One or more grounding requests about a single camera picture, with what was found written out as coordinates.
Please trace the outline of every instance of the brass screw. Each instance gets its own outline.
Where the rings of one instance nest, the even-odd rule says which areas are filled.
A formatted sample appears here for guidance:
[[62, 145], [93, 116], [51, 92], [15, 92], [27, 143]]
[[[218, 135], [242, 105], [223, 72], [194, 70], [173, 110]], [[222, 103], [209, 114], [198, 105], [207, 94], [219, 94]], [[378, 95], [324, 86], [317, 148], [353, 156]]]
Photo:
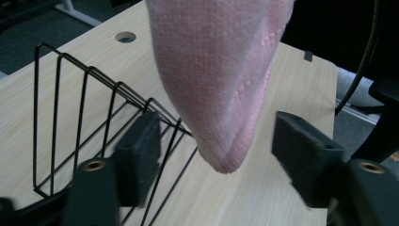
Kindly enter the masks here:
[[104, 161], [92, 161], [89, 163], [86, 163], [86, 165], [83, 167], [84, 171], [96, 171], [100, 170], [105, 167], [105, 162]]
[[378, 165], [372, 164], [372, 163], [362, 162], [362, 163], [359, 163], [359, 167], [363, 170], [366, 170], [366, 171], [369, 171], [372, 173], [378, 173], [378, 174], [385, 173], [384, 169], [382, 169]]

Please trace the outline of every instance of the black plastic part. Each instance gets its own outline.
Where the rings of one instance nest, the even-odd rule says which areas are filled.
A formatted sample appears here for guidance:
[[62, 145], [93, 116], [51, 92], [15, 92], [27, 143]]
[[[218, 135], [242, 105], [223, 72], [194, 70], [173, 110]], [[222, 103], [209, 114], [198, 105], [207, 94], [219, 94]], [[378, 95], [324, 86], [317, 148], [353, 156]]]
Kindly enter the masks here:
[[0, 225], [13, 225], [15, 219], [14, 205], [6, 198], [0, 198]]
[[334, 192], [329, 174], [342, 163], [340, 145], [298, 116], [277, 112], [272, 154], [306, 205], [327, 208]]
[[396, 105], [399, 108], [399, 81], [381, 78], [374, 81], [369, 94], [384, 105]]
[[161, 156], [161, 128], [157, 112], [137, 118], [112, 154], [121, 206], [144, 206], [158, 173]]
[[375, 162], [362, 159], [351, 160], [347, 167], [347, 193], [351, 194], [350, 202], [360, 225], [399, 225], [399, 185], [391, 173]]
[[141, 0], [110, 0], [112, 7], [117, 7], [125, 3], [130, 3], [131, 6], [141, 2]]
[[399, 150], [399, 82], [389, 79], [375, 81], [370, 95], [385, 105], [374, 130], [352, 155], [352, 158], [382, 162]]
[[69, 189], [66, 189], [18, 210], [18, 225], [59, 225], [68, 194]]
[[0, 198], [0, 225], [45, 226], [59, 225], [69, 189], [15, 211], [8, 199]]
[[309, 62], [313, 61], [313, 53], [311, 51], [305, 51], [305, 60], [308, 60]]
[[119, 208], [113, 161], [93, 158], [75, 174], [62, 225], [120, 225]]

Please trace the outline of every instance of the knitted fabric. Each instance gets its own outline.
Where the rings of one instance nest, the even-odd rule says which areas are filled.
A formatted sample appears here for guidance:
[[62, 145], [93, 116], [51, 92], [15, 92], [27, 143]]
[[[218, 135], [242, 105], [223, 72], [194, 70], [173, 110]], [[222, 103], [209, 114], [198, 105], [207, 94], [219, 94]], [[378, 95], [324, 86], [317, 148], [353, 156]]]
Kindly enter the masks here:
[[244, 161], [294, 0], [147, 0], [168, 96], [215, 170]]

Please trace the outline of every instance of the desk grommet hole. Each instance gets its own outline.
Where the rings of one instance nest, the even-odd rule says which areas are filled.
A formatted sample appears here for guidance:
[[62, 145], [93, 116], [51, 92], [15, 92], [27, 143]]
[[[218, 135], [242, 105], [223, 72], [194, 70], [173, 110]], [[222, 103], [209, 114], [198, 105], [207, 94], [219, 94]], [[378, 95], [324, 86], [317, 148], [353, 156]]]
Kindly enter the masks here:
[[136, 35], [130, 31], [119, 32], [115, 39], [120, 43], [130, 43], [136, 40]]

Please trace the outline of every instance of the floor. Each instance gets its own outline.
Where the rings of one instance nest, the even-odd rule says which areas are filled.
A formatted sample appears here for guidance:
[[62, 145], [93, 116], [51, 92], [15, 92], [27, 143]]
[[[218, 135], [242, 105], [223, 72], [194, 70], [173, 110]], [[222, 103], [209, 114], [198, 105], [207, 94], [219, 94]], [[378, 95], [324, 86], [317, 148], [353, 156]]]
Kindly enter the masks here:
[[[101, 22], [127, 9], [130, 4], [112, 8], [109, 0], [74, 0], [75, 9]], [[48, 42], [55, 47], [80, 36], [92, 27], [67, 16], [66, 14], [48, 8], [44, 13], [15, 24], [0, 32], [0, 79], [12, 74], [33, 61], [33, 50], [40, 42]], [[340, 69], [337, 87], [337, 100], [341, 100], [346, 93], [354, 74]], [[350, 100], [354, 105], [379, 105], [367, 94], [371, 81], [363, 80], [357, 92]], [[345, 147], [345, 159], [373, 130], [378, 116], [363, 116], [350, 108], [346, 108], [335, 119], [334, 140]], [[399, 180], [399, 163], [387, 159], [383, 165], [387, 166]]]

